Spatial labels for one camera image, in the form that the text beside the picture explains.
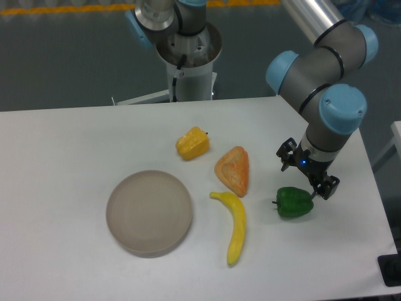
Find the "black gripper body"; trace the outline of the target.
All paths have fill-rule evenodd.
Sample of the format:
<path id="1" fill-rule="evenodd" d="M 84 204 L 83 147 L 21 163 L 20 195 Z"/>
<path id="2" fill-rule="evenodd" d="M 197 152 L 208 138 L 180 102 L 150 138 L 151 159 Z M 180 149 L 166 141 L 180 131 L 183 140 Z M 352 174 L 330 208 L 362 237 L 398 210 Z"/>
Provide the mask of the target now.
<path id="1" fill-rule="evenodd" d="M 309 179 L 310 184 L 322 184 L 327 169 L 333 162 L 333 154 L 301 141 L 295 151 L 296 167 Z"/>

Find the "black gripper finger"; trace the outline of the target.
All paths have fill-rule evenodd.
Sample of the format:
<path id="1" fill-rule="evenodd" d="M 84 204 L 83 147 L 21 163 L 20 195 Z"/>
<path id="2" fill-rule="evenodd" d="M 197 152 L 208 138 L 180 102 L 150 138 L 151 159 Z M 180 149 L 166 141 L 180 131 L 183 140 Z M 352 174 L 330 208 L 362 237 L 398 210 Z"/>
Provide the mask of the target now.
<path id="1" fill-rule="evenodd" d="M 294 154 L 297 150 L 297 143 L 290 137 L 284 141 L 277 150 L 276 155 L 280 158 L 282 167 L 281 171 L 285 171 L 289 166 L 295 166 L 296 161 Z"/>
<path id="2" fill-rule="evenodd" d="M 336 191 L 340 180 L 335 176 L 324 175 L 321 179 L 313 178 L 310 184 L 313 187 L 311 198 L 320 196 L 324 200 L 328 200 Z"/>

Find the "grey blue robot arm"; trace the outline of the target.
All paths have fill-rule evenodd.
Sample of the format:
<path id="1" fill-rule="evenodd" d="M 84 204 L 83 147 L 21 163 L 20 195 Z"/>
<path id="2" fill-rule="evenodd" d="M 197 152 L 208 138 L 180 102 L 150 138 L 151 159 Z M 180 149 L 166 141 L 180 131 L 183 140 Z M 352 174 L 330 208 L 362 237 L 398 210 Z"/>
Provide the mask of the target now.
<path id="1" fill-rule="evenodd" d="M 351 25 L 330 1 L 283 1 L 283 7 L 314 48 L 305 56 L 284 51 L 266 70 L 269 86 L 308 123 L 301 141 L 286 140 L 277 155 L 328 199 L 339 179 L 327 170 L 367 111 L 363 93 L 341 79 L 375 57 L 378 39 L 369 27 Z M 171 102 L 212 98 L 222 40 L 206 20 L 205 1 L 137 1 L 125 16 L 137 41 L 154 46 L 165 63 Z"/>

